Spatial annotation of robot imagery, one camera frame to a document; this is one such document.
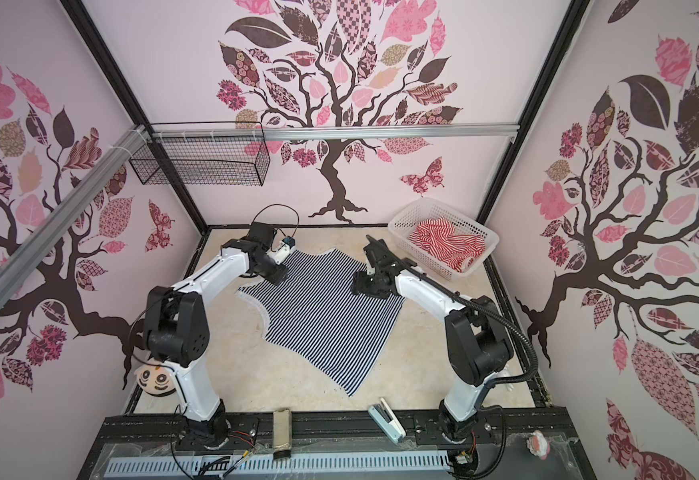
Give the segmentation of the navy white striped tank top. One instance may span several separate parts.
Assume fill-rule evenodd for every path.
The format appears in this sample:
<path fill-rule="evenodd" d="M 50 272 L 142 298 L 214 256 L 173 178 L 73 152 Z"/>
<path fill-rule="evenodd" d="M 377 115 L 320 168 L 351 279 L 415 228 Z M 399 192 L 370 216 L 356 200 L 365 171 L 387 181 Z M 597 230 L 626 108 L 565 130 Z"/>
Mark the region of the navy white striped tank top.
<path fill-rule="evenodd" d="M 237 296 L 257 308 L 264 339 L 301 355 L 353 396 L 373 369 L 405 299 L 351 293 L 353 274 L 365 264 L 337 249 L 297 250 L 285 261 L 287 278 L 240 287 Z"/>

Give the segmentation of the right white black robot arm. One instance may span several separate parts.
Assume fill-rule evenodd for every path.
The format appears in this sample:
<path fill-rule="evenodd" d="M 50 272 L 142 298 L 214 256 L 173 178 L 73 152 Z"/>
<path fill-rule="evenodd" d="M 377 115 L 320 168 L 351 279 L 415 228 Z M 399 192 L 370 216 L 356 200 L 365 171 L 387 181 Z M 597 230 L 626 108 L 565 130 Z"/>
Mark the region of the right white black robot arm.
<path fill-rule="evenodd" d="M 447 358 L 455 382 L 439 406 L 439 430 L 455 443 L 483 418 L 483 402 L 498 385 L 525 383 L 539 371 L 527 335 L 499 313 L 487 296 L 469 299 L 417 268 L 409 258 L 367 236 L 367 269 L 353 274 L 351 293 L 387 300 L 411 300 L 445 327 Z"/>

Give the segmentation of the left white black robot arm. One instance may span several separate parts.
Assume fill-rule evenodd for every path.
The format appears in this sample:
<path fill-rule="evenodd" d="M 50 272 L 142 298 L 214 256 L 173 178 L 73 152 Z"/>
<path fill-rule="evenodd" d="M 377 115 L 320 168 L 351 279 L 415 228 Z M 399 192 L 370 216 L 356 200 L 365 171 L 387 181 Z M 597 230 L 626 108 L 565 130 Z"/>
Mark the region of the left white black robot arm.
<path fill-rule="evenodd" d="M 211 329 L 206 306 L 243 275 L 259 276 L 273 286 L 283 283 L 285 261 L 296 240 L 286 235 L 275 246 L 277 233 L 273 225 L 254 222 L 246 236 L 226 242 L 198 272 L 148 294 L 145 346 L 174 380 L 189 432 L 207 446 L 223 444 L 230 428 L 208 372 Z"/>

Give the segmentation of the red white striped tank top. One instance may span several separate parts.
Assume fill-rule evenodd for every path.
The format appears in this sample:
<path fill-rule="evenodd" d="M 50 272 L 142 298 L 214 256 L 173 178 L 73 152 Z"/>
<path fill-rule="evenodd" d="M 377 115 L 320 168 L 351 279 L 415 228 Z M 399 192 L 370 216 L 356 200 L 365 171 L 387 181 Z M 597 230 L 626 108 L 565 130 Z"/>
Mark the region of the red white striped tank top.
<path fill-rule="evenodd" d="M 409 234 L 409 241 L 459 273 L 465 272 L 487 250 L 483 235 L 457 234 L 455 225 L 443 217 L 419 222 Z"/>

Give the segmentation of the white plastic laundry basket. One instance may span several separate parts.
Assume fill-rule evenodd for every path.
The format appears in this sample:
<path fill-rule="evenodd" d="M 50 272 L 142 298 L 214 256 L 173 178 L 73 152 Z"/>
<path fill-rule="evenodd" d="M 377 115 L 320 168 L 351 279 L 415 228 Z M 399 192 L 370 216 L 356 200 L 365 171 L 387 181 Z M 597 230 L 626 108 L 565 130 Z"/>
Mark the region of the white plastic laundry basket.
<path fill-rule="evenodd" d="M 419 266 L 449 281 L 473 274 L 499 245 L 497 233 L 429 198 L 403 208 L 387 230 Z"/>

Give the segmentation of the white stapler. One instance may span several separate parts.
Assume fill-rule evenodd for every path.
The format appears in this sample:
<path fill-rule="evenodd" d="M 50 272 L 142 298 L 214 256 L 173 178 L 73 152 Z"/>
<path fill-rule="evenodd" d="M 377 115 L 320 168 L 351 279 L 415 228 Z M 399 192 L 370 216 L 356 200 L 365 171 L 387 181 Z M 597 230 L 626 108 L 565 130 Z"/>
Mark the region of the white stapler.
<path fill-rule="evenodd" d="M 367 413 L 391 442 L 399 444 L 405 439 L 405 428 L 385 398 L 379 398 L 377 403 L 371 404 L 367 408 Z"/>

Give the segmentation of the silver rear aluminium bar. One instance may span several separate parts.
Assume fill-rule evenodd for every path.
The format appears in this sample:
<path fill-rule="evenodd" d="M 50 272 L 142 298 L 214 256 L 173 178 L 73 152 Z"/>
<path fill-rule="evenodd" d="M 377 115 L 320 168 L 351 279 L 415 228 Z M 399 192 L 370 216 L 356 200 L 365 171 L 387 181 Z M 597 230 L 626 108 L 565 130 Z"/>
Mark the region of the silver rear aluminium bar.
<path fill-rule="evenodd" d="M 262 141 L 309 141 L 343 139 L 387 139 L 414 137 L 511 137 L 519 133 L 519 125 L 511 123 L 445 124 L 445 125 L 397 125 L 353 127 L 300 127 L 300 128 L 215 128 L 190 129 L 175 125 L 174 129 L 158 129 L 153 126 L 151 138 L 155 141 L 191 138 L 218 140 L 242 138 Z"/>

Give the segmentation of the silver aluminium bar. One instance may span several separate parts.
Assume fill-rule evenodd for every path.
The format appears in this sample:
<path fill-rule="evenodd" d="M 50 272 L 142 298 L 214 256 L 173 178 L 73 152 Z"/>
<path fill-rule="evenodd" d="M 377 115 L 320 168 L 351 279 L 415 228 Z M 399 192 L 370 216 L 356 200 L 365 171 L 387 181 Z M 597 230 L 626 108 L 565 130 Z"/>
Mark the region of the silver aluminium bar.
<path fill-rule="evenodd" d="M 106 151 L 100 162 L 81 183 L 46 217 L 45 222 L 18 247 L 7 263 L 0 267 L 0 310 L 11 299 L 18 287 L 36 270 L 98 192 L 121 166 L 147 143 L 147 139 L 147 130 L 143 125 L 134 125 L 127 130 Z"/>
<path fill-rule="evenodd" d="M 262 141 L 309 141 L 343 139 L 387 139 L 414 137 L 511 137 L 519 133 L 519 125 L 511 123 L 445 124 L 445 125 L 397 125 L 353 127 L 300 127 L 300 128 L 215 128 L 190 129 L 175 125 L 174 129 L 158 129 L 153 126 L 151 138 L 155 141 L 191 138 L 218 140 L 242 138 Z"/>

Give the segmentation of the grey rectangular block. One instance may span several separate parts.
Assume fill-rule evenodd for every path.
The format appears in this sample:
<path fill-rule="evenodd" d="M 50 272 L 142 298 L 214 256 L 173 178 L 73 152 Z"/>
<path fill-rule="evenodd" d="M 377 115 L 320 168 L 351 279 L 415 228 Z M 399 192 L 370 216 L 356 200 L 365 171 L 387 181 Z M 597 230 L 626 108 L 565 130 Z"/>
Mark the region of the grey rectangular block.
<path fill-rule="evenodd" d="M 280 409 L 273 412 L 273 460 L 290 459 L 293 450 L 292 412 Z"/>

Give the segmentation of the plush doll striped hat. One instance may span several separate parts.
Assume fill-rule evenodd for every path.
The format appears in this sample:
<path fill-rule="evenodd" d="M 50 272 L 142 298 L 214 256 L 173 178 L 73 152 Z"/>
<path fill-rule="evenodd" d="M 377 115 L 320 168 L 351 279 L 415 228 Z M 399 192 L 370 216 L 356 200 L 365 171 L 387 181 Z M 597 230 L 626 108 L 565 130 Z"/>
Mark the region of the plush doll striped hat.
<path fill-rule="evenodd" d="M 137 386 L 153 397 L 167 397 L 177 391 L 173 370 L 158 364 L 143 364 L 135 371 Z"/>

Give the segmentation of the pink white small toy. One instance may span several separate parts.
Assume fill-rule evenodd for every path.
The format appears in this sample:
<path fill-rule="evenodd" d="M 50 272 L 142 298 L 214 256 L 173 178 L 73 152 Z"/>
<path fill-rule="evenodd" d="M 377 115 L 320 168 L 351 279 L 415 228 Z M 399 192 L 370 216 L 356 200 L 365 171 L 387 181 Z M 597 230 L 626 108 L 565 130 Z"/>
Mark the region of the pink white small toy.
<path fill-rule="evenodd" d="M 543 432 L 537 430 L 527 438 L 527 449 L 533 456 L 546 460 L 549 452 L 551 452 L 551 445 L 549 445 L 549 440 L 543 435 Z"/>

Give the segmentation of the silver left aluminium bar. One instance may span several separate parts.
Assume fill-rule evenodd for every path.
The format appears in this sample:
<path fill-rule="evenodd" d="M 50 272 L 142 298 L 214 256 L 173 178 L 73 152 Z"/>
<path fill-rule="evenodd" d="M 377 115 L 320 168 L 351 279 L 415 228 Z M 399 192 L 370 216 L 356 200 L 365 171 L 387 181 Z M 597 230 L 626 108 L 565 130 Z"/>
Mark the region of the silver left aluminium bar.
<path fill-rule="evenodd" d="M 147 143 L 147 139 L 147 130 L 143 125 L 134 125 L 127 130 L 106 151 L 100 162 L 81 183 L 46 217 L 45 222 L 18 247 L 7 263 L 0 267 L 0 310 L 11 299 L 18 287 L 36 270 L 98 192 L 121 166 Z"/>

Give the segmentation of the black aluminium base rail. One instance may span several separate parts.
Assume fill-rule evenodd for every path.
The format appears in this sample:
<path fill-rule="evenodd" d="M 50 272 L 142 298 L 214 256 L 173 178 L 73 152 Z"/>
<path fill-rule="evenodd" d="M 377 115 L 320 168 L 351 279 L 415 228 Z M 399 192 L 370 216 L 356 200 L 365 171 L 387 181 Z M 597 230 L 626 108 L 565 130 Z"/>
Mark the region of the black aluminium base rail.
<path fill-rule="evenodd" d="M 573 421 L 563 407 L 483 411 L 474 420 L 461 424 L 447 424 L 445 415 L 437 410 L 397 410 L 395 416 L 403 425 L 405 439 L 413 439 L 419 445 L 445 446 L 449 440 L 462 439 L 491 443 L 497 442 L 503 431 L 511 435 L 539 430 L 545 435 L 577 436 Z M 291 428 L 295 441 L 387 437 L 365 410 L 295 412 Z M 101 442 L 170 440 L 188 430 L 179 415 L 133 414 L 106 418 L 96 439 Z"/>

